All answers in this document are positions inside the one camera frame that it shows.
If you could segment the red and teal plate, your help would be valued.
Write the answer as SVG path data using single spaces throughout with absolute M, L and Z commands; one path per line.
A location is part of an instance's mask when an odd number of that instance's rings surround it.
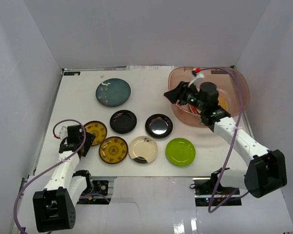
M 195 115 L 200 115 L 201 111 L 198 110 L 196 107 L 194 107 L 193 105 L 189 105 L 189 108 L 191 110 L 191 112 Z

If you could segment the glossy black plate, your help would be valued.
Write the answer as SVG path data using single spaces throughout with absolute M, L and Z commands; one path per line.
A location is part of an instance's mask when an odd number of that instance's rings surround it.
M 172 133 L 173 123 L 166 115 L 154 114 L 146 120 L 145 129 L 152 138 L 164 139 Z

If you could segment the woven bamboo plate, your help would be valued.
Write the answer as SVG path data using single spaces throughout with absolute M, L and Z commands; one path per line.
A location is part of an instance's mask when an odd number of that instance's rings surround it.
M 226 111 L 228 111 L 228 104 L 227 101 L 222 97 L 218 96 L 218 104 Z

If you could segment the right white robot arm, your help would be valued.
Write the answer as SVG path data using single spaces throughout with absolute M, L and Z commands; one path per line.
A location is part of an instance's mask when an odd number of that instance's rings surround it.
M 219 93 L 214 83 L 203 82 L 197 89 L 193 83 L 181 81 L 164 96 L 172 104 L 190 104 L 199 109 L 203 124 L 244 160 L 246 171 L 223 168 L 220 173 L 213 173 L 216 179 L 211 181 L 210 187 L 214 193 L 220 195 L 232 187 L 245 189 L 260 198 L 287 185 L 284 154 L 268 149 L 238 128 L 237 122 L 218 104 Z

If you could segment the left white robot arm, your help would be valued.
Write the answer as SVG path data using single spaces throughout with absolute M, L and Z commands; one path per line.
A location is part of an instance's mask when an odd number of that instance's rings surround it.
M 33 195 L 37 231 L 40 233 L 72 229 L 76 222 L 75 206 L 82 195 L 93 190 L 91 174 L 76 170 L 95 139 L 83 133 L 80 125 L 63 127 L 60 131 L 57 166 L 43 190 Z

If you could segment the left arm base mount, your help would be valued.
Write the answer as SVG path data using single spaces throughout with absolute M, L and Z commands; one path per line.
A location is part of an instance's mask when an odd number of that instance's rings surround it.
M 94 180 L 93 191 L 98 195 L 91 195 L 90 197 L 80 199 L 77 204 L 80 205 L 108 205 L 111 198 L 108 198 L 109 181 L 108 180 Z

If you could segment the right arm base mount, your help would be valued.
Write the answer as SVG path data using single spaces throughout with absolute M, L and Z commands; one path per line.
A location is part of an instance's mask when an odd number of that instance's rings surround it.
M 208 207 L 210 203 L 211 194 L 214 188 L 213 181 L 210 177 L 197 177 L 193 179 L 193 183 L 189 186 L 190 189 L 194 190 L 194 198 L 196 207 Z M 213 207 L 216 207 L 223 200 L 225 200 L 235 188 L 232 187 L 222 187 L 219 185 L 214 200 L 212 203 Z M 240 190 L 237 190 L 234 195 L 228 199 L 223 206 L 241 206 L 242 201 L 240 198 Z

